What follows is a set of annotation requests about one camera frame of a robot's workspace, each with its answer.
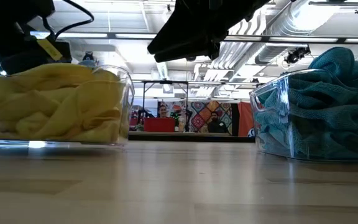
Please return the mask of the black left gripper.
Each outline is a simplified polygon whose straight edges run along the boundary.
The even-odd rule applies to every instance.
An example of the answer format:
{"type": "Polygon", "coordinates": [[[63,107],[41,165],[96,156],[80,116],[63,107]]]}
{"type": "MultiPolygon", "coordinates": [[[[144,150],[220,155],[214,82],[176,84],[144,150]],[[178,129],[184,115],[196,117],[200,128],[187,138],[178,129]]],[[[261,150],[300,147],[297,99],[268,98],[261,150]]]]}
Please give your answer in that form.
{"type": "Polygon", "coordinates": [[[51,45],[62,54],[58,60],[53,59],[38,43],[35,47],[19,50],[18,53],[0,58],[0,64],[7,74],[19,73],[48,63],[71,63],[72,56],[68,42],[51,42],[51,45]]]}

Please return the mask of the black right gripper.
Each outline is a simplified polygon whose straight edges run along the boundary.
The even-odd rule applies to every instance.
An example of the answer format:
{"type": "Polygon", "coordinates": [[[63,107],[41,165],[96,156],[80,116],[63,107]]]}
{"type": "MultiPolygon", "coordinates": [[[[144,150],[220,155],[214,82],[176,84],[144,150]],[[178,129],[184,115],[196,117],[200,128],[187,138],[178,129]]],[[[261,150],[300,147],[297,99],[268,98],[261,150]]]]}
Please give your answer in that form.
{"type": "Polygon", "coordinates": [[[221,41],[221,37],[238,22],[250,21],[255,11],[263,7],[269,0],[222,0],[197,1],[181,0],[168,21],[160,29],[147,50],[154,55],[156,62],[186,59],[194,61],[197,57],[208,57],[211,52],[181,54],[168,52],[176,48],[193,45],[200,41],[221,41]]]}

